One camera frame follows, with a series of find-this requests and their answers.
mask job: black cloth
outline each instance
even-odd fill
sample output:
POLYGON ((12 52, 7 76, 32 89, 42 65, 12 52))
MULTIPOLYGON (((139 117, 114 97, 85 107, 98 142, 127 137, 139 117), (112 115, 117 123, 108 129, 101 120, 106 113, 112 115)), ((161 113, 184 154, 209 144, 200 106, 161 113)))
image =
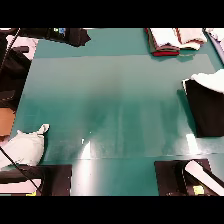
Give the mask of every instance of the black cloth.
POLYGON ((224 94, 210 90, 195 80, 188 80, 185 84, 197 137, 224 136, 224 94))

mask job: table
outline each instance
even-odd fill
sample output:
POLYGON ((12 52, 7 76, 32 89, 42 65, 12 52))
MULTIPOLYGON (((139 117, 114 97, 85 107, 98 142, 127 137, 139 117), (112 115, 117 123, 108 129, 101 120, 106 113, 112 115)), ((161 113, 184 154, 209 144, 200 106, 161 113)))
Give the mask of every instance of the table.
POLYGON ((224 179, 224 138, 194 138, 181 86, 222 68, 210 40, 156 58, 141 28, 88 34, 80 48, 39 41, 11 137, 49 123, 41 164, 73 164, 71 195, 158 195, 157 160, 208 158, 224 179))

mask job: glossy table surface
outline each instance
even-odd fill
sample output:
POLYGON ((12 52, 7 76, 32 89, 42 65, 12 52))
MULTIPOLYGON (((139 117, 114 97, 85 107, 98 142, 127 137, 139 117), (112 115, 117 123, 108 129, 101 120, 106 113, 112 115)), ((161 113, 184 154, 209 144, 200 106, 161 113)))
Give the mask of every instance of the glossy table surface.
POLYGON ((194 137, 181 85, 222 68, 209 39, 156 58, 143 29, 88 33, 80 48, 39 41, 11 137, 49 123, 41 164, 73 164, 71 195, 158 195, 156 160, 208 158, 224 179, 224 138, 194 137))

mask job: brown cardboard box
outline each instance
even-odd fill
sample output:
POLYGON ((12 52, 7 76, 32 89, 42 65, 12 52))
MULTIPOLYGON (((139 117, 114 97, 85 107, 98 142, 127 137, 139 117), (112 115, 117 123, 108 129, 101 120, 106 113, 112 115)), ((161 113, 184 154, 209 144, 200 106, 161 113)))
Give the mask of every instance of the brown cardboard box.
POLYGON ((10 135, 15 114, 9 108, 0 108, 0 136, 10 135))

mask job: green mat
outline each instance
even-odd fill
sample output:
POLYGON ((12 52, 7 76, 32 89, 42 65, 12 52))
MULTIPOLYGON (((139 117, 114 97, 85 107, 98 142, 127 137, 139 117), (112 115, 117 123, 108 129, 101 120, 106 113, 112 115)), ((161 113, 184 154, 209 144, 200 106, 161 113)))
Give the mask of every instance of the green mat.
POLYGON ((13 133, 51 125, 44 162, 223 152, 224 138, 187 135, 194 122, 181 80, 213 73, 207 55, 181 62, 149 55, 34 59, 13 133))

